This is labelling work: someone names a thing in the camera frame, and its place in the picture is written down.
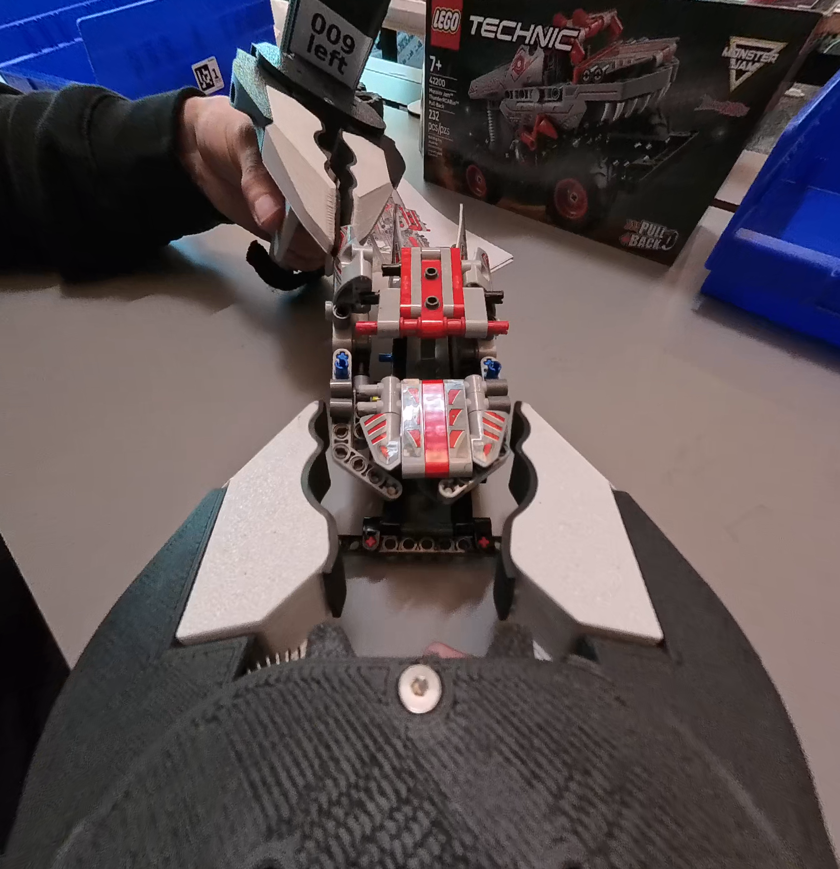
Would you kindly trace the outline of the white instruction booklet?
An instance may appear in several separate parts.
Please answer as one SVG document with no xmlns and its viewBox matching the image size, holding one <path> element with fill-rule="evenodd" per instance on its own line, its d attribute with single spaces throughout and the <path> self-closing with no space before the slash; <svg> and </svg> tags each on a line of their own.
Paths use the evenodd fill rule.
<svg viewBox="0 0 840 869">
<path fill-rule="evenodd" d="M 396 217 L 403 246 L 440 248 L 457 246 L 458 224 L 437 211 L 405 179 L 393 191 L 373 235 L 383 260 L 391 260 L 392 225 Z"/>
</svg>

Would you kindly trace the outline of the grey red brick truck model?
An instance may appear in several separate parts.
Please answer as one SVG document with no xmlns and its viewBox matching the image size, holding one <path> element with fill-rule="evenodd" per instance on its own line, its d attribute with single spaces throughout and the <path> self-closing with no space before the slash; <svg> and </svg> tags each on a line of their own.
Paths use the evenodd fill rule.
<svg viewBox="0 0 840 869">
<path fill-rule="evenodd" d="M 475 515 L 472 494 L 511 453 L 512 403 L 496 353 L 510 328 L 496 313 L 503 294 L 485 252 L 469 255 L 463 218 L 457 246 L 403 246 L 396 218 L 392 230 L 391 260 L 382 261 L 398 301 L 380 303 L 372 365 L 402 385 L 403 494 L 378 496 L 380 515 L 340 546 L 377 556 L 491 555 L 491 520 Z"/>
</svg>

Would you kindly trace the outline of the black toy set box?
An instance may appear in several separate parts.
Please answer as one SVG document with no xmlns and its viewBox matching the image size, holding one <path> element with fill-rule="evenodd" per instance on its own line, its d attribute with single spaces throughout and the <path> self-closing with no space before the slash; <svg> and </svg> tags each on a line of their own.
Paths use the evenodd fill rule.
<svg viewBox="0 0 840 869">
<path fill-rule="evenodd" d="M 671 265 L 832 6 L 427 2 L 425 180 Z"/>
</svg>

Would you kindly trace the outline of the blue bin with square tag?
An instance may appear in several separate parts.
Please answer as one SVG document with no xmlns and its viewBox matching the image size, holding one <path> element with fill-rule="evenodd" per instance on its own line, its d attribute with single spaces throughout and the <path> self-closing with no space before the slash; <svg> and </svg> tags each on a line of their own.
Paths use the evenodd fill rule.
<svg viewBox="0 0 840 869">
<path fill-rule="evenodd" d="M 78 19 L 99 85 L 132 99 L 193 86 L 230 90 L 239 49 L 274 39 L 268 1 L 151 1 Z"/>
</svg>

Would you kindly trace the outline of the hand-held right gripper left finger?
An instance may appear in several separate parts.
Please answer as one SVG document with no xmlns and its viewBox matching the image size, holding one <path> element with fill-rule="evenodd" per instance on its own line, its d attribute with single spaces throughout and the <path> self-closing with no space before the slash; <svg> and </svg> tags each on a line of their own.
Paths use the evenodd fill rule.
<svg viewBox="0 0 840 869">
<path fill-rule="evenodd" d="M 314 401 L 230 479 L 177 641 L 302 642 L 327 621 L 339 544 L 323 505 L 328 446 L 325 405 Z"/>
</svg>

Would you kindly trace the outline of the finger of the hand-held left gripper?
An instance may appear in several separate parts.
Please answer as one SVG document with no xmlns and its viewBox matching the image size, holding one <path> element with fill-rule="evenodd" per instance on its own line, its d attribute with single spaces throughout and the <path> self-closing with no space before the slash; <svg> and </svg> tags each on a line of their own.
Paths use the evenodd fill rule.
<svg viewBox="0 0 840 869">
<path fill-rule="evenodd" d="M 272 121 L 265 128 L 262 161 L 290 212 L 325 253 L 336 253 L 356 197 L 354 136 L 339 129 L 329 150 L 318 142 L 322 121 L 292 96 L 266 92 Z"/>
<path fill-rule="evenodd" d="M 393 187 L 380 184 L 377 187 L 357 185 L 352 192 L 352 226 L 356 234 L 370 234 L 392 198 Z"/>
</svg>

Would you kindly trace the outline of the person's left hand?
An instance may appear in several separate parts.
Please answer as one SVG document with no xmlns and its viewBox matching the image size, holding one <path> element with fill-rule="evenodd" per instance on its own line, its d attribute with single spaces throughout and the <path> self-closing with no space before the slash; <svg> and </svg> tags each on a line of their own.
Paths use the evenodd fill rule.
<svg viewBox="0 0 840 869">
<path fill-rule="evenodd" d="M 192 96 L 182 104 L 177 154 L 224 218 L 264 241 L 283 228 L 284 196 L 263 165 L 252 121 L 226 96 Z"/>
</svg>

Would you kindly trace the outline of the person's left forearm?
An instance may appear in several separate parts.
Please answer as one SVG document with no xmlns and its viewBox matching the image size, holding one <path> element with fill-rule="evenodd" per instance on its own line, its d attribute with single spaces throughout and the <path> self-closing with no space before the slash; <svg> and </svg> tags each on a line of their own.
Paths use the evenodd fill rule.
<svg viewBox="0 0 840 869">
<path fill-rule="evenodd" d="M 129 100 L 91 85 L 0 82 L 0 272 L 100 277 L 228 223 L 177 151 L 181 89 Z"/>
</svg>

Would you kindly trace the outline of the silver flat device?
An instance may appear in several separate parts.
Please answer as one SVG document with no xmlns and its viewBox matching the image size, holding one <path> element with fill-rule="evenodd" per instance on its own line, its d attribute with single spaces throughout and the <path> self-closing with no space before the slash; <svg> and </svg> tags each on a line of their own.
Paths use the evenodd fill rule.
<svg viewBox="0 0 840 869">
<path fill-rule="evenodd" d="M 370 57 L 360 78 L 361 90 L 378 94 L 384 103 L 419 118 L 425 92 L 425 68 Z"/>
</svg>

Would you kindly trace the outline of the grey desk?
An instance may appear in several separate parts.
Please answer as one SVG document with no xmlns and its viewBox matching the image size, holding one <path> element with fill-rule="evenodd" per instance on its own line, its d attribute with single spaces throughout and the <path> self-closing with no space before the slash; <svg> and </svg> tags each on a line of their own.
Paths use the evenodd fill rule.
<svg viewBox="0 0 840 869">
<path fill-rule="evenodd" d="M 840 353 L 700 295 L 729 210 L 663 267 L 467 201 L 521 397 L 630 493 L 761 655 L 840 863 Z M 0 531 L 67 663 L 201 498 L 326 386 L 318 288 L 220 227 L 139 274 L 0 276 Z"/>
</svg>

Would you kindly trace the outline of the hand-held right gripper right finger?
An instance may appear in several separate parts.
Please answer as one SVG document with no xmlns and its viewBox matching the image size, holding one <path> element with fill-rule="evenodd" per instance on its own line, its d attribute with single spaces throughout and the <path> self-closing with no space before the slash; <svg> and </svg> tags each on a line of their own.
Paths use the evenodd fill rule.
<svg viewBox="0 0 840 869">
<path fill-rule="evenodd" d="M 514 407 L 495 607 L 538 642 L 661 642 L 610 482 L 527 402 Z"/>
</svg>

